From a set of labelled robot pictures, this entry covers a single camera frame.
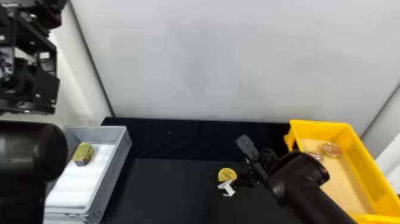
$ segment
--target small white object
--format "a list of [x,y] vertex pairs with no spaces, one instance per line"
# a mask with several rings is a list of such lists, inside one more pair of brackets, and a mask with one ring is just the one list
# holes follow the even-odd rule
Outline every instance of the small white object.
[[236,191],[230,185],[232,182],[233,180],[229,180],[218,185],[218,189],[224,189],[226,191],[226,193],[224,193],[223,196],[232,197],[232,195],[235,194]]

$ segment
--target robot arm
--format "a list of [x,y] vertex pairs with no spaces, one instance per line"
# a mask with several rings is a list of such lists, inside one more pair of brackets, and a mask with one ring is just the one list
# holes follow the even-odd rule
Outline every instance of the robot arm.
[[0,112],[54,114],[60,80],[48,37],[67,0],[0,3]]

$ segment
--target white wall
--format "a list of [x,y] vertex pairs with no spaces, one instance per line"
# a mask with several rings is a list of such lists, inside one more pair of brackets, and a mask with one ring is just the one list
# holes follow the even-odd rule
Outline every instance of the white wall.
[[400,82],[397,0],[72,0],[117,116],[348,122]]
[[51,116],[6,113],[0,120],[48,122],[60,127],[100,125],[110,111],[69,6],[62,12],[62,26],[54,30],[51,41],[58,47],[57,69],[61,79],[56,113]]
[[400,89],[397,89],[379,117],[362,136],[362,141],[376,158],[400,133]]

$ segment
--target yellow bottle cap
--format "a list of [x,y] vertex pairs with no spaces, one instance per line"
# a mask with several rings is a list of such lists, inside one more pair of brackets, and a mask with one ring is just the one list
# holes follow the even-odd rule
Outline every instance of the yellow bottle cap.
[[238,178],[236,172],[231,168],[222,168],[218,172],[218,181],[224,182],[229,180],[236,180]]
[[334,157],[334,158],[342,155],[342,150],[340,150],[340,148],[332,142],[326,142],[325,144],[323,144],[322,152],[324,152],[325,155]]

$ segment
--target black metal frame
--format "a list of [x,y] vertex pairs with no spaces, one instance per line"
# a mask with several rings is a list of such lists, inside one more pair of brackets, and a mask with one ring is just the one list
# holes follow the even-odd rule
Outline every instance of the black metal frame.
[[[35,14],[0,6],[0,111],[54,114],[57,49]],[[16,57],[16,49],[28,59]]]

